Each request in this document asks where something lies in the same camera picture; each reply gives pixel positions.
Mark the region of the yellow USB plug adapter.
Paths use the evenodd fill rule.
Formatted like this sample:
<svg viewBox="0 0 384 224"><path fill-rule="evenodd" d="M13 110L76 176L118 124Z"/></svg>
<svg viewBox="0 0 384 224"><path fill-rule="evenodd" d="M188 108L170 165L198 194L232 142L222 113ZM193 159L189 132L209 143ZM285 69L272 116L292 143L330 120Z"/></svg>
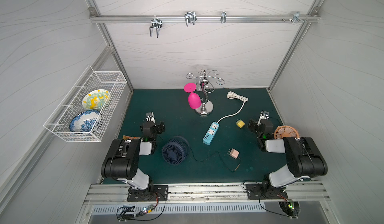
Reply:
<svg viewBox="0 0 384 224"><path fill-rule="evenodd" d="M236 121L236 125L239 127L239 128L243 128L245 126L245 122L242 121L242 120L237 120Z"/></svg>

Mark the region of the pink USB plug adapter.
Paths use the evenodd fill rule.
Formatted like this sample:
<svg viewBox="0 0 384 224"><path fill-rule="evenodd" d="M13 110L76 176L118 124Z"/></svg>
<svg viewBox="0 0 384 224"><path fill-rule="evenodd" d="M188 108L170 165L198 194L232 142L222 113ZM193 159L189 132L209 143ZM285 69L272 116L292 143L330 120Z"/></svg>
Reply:
<svg viewBox="0 0 384 224"><path fill-rule="evenodd" d="M239 157L240 152L234 148L228 150L228 154L234 158L237 159Z"/></svg>

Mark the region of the light blue power strip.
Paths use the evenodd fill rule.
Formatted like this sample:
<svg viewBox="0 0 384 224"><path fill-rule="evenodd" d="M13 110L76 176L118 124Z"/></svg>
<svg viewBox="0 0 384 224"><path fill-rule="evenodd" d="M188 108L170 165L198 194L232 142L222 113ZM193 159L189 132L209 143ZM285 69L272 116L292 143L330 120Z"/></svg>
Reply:
<svg viewBox="0 0 384 224"><path fill-rule="evenodd" d="M203 138L203 143L206 144L206 145L210 145L218 128L219 128L219 123L217 122L213 122L211 124L211 126L209 127L207 133L205 134L204 138Z"/></svg>

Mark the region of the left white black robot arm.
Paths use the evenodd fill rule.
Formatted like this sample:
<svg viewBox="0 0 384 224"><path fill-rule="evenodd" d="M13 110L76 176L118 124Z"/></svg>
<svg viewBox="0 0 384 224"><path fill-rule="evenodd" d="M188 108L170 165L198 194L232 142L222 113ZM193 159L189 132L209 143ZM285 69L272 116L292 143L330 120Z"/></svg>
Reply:
<svg viewBox="0 0 384 224"><path fill-rule="evenodd" d="M152 192L153 181L139 169L139 158L154 154L157 137L165 130L164 122L156 122L154 113L147 113L141 126L142 137L112 141L101 166L102 177L123 182L134 190Z"/></svg>

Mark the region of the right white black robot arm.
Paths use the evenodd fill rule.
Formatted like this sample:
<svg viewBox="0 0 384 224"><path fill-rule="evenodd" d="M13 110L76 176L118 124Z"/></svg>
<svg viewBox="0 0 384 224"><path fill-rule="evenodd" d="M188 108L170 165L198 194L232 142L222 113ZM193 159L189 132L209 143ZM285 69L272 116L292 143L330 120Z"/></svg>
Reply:
<svg viewBox="0 0 384 224"><path fill-rule="evenodd" d="M275 172L267 174L260 184L263 193L282 190L297 181L324 176L328 165L311 137L273 138L273 123L269 112L262 111L259 120L250 120L248 128L257 135L258 146L263 152L286 156L287 163Z"/></svg>

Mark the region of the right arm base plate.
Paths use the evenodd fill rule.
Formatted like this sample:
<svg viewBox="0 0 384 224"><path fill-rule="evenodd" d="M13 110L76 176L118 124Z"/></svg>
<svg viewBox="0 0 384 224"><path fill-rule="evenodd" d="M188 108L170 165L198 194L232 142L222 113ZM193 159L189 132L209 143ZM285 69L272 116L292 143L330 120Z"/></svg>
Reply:
<svg viewBox="0 0 384 224"><path fill-rule="evenodd" d="M285 188L275 188L258 183L245 184L245 188L249 200L288 199L288 194Z"/></svg>

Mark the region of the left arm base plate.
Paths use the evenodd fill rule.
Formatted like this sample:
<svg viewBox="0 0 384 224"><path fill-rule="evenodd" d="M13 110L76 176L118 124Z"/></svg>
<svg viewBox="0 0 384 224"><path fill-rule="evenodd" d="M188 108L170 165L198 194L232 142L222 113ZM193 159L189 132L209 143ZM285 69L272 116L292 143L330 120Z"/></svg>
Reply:
<svg viewBox="0 0 384 224"><path fill-rule="evenodd" d="M128 202L156 202L168 200L168 185L149 186L145 190L136 190L129 188L127 201Z"/></svg>

